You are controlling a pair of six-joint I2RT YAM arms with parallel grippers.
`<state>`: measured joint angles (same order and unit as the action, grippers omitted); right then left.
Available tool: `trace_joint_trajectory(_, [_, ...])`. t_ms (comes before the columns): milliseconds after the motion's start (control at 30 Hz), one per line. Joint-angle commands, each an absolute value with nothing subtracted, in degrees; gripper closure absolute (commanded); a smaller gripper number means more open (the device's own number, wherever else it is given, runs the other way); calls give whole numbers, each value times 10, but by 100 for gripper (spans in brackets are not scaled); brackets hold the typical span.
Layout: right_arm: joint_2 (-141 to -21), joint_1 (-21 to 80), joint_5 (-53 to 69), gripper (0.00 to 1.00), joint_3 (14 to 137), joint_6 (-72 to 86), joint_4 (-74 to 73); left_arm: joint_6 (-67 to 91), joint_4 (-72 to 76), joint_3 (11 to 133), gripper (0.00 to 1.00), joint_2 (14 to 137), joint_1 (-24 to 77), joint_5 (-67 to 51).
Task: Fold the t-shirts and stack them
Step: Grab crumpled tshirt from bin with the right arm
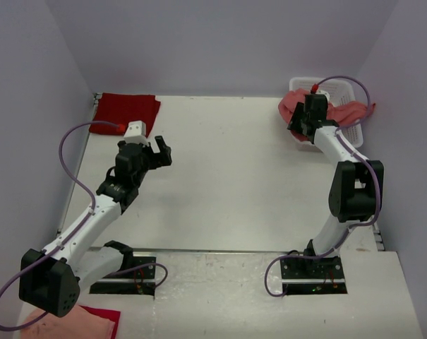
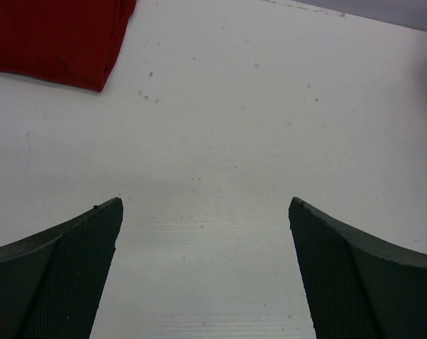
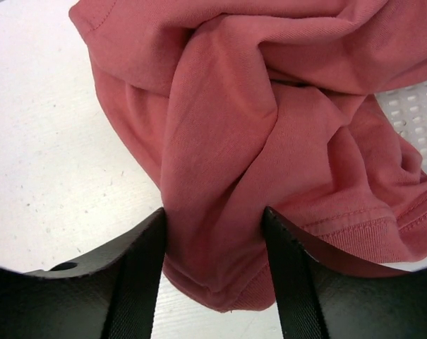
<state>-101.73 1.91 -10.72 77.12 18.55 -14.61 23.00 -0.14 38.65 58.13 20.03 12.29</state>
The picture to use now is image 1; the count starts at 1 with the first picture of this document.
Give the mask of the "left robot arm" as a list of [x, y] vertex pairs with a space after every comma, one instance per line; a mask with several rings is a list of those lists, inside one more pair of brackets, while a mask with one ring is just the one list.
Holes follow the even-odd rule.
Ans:
[[98, 280], [125, 278], [146, 267], [134, 267], [132, 248], [121, 242], [109, 241], [99, 251], [90, 247], [138, 197], [148, 171], [171, 165], [171, 148], [162, 136], [156, 136], [155, 142], [157, 152], [149, 145], [118, 143], [115, 165], [108, 169], [83, 214], [43, 250], [30, 249], [23, 255], [20, 300], [64, 317], [80, 293]]

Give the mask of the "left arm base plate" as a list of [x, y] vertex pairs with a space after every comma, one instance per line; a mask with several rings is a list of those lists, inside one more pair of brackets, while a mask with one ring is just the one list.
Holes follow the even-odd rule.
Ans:
[[92, 295], [149, 295], [155, 296], [156, 257], [150, 253], [133, 252], [120, 270], [134, 268], [149, 263], [149, 266], [126, 274], [103, 278], [92, 285], [88, 292]]

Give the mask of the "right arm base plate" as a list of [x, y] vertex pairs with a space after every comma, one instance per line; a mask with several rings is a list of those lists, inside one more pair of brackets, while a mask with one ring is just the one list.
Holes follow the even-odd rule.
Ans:
[[345, 295], [347, 285], [339, 256], [307, 260], [286, 258], [280, 263], [284, 295]]

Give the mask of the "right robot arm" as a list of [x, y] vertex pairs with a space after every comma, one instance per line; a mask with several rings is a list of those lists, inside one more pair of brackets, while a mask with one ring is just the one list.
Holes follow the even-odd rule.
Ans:
[[378, 219], [384, 166], [369, 160], [346, 141], [336, 121], [327, 118], [325, 95], [311, 92], [296, 104], [288, 129], [307, 137], [335, 166], [328, 196], [330, 216], [303, 254], [302, 268], [312, 278], [327, 270], [326, 258], [339, 255], [349, 235]]

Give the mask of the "salmon pink t shirt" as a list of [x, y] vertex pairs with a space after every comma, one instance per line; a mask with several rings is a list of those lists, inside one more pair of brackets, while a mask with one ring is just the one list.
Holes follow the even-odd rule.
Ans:
[[[283, 120], [288, 124], [294, 113], [298, 102], [305, 102], [305, 96], [309, 91], [303, 88], [290, 90], [279, 102], [278, 110]], [[328, 103], [327, 118], [335, 120], [340, 126], [348, 126], [351, 123], [363, 118], [366, 114], [367, 106], [356, 100], [349, 101], [349, 94], [343, 97], [342, 105], [334, 106], [331, 102]], [[346, 128], [342, 131], [344, 137], [355, 147], [359, 148], [363, 145], [363, 134], [360, 125]], [[291, 132], [292, 137], [298, 146], [313, 149], [314, 145], [307, 137]]]

